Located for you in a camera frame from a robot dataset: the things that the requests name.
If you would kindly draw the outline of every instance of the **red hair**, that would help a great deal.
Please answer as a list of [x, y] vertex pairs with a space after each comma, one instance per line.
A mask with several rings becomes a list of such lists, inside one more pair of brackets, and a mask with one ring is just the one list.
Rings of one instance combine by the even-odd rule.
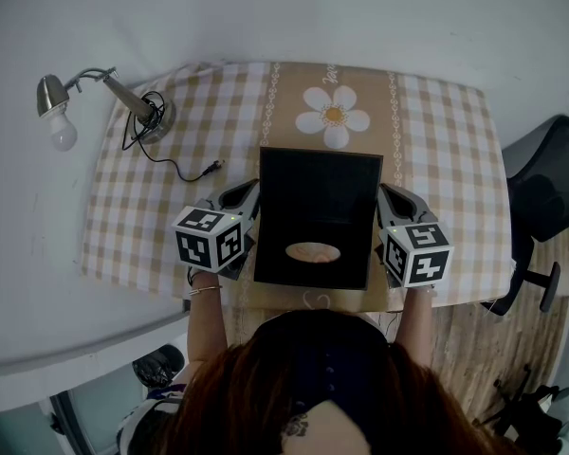
[[[519, 449], [473, 427], [429, 369], [398, 344], [385, 344], [377, 363], [376, 399], [383, 424], [374, 453], [512, 454]], [[282, 453], [291, 418], [293, 347], [256, 336], [232, 347], [196, 373], [161, 437], [161, 455]]]

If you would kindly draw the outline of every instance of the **beige tablecloth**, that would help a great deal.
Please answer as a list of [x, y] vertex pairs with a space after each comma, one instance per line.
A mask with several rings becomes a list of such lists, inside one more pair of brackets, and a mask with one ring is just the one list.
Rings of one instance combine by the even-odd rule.
[[[196, 176], [213, 160], [226, 166], [193, 184], [171, 164], [120, 149], [126, 110], [118, 102], [106, 132], [88, 206], [83, 274], [151, 293], [189, 289], [170, 223], [184, 205], [215, 188], [258, 176], [260, 146], [342, 150], [384, 156], [382, 181], [422, 196], [455, 243], [450, 277], [434, 305], [489, 300], [507, 292], [510, 224], [505, 173], [481, 91], [466, 86], [327, 64], [192, 64], [149, 82], [177, 108], [173, 130], [147, 146]], [[374, 246], [377, 245], [375, 227]], [[278, 311], [329, 307], [385, 311], [402, 306], [373, 255], [369, 290], [283, 287], [252, 280], [249, 258], [238, 282], [224, 281], [229, 334], [248, 337]]]

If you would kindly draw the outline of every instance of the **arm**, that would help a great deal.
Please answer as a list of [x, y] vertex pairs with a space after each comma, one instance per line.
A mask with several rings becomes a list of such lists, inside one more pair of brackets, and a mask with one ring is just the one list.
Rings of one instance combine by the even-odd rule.
[[[217, 286], [217, 275], [201, 272], [194, 276], [192, 288]], [[192, 296], [188, 324], [188, 365], [173, 384], [188, 384], [198, 368], [228, 349], [226, 327], [219, 290], [207, 290]]]
[[409, 288], [396, 333], [396, 341], [417, 364], [430, 367], [432, 357], [432, 291]]

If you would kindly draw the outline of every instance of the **floor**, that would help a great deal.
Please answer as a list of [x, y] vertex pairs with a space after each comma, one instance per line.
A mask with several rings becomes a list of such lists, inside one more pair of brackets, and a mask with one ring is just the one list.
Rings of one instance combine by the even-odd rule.
[[548, 314], [539, 309], [542, 290], [528, 283], [502, 318], [476, 304], [434, 310], [432, 367], [470, 419], [484, 419], [502, 406], [493, 381], [500, 378], [507, 391], [515, 391], [524, 364], [534, 370], [529, 390], [547, 381], [569, 297], [569, 228], [546, 243], [536, 243], [531, 269], [548, 274], [555, 260], [561, 266], [560, 297]]

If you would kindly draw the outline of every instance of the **wall lamp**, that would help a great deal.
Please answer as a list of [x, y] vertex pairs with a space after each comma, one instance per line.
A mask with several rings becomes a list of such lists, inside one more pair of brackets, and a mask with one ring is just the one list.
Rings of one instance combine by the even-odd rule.
[[[141, 144], [150, 144], [159, 141], [169, 132], [175, 119], [173, 102], [165, 100], [156, 91], [146, 93], [140, 98], [118, 82], [117, 76], [115, 67], [109, 69], [89, 67], [79, 72], [65, 84], [53, 74], [48, 74], [40, 79], [36, 93], [38, 116], [48, 120], [50, 139], [57, 150], [66, 152], [74, 146], [78, 138], [76, 128], [67, 119], [65, 110], [69, 102], [67, 92], [74, 86], [79, 93], [83, 91], [80, 86], [82, 78], [91, 79], [95, 82], [103, 81], [110, 91], [131, 111], [134, 119], [129, 117], [127, 120], [125, 133], [128, 132], [132, 140], [139, 141]], [[143, 127], [140, 132], [137, 131], [137, 122]]]

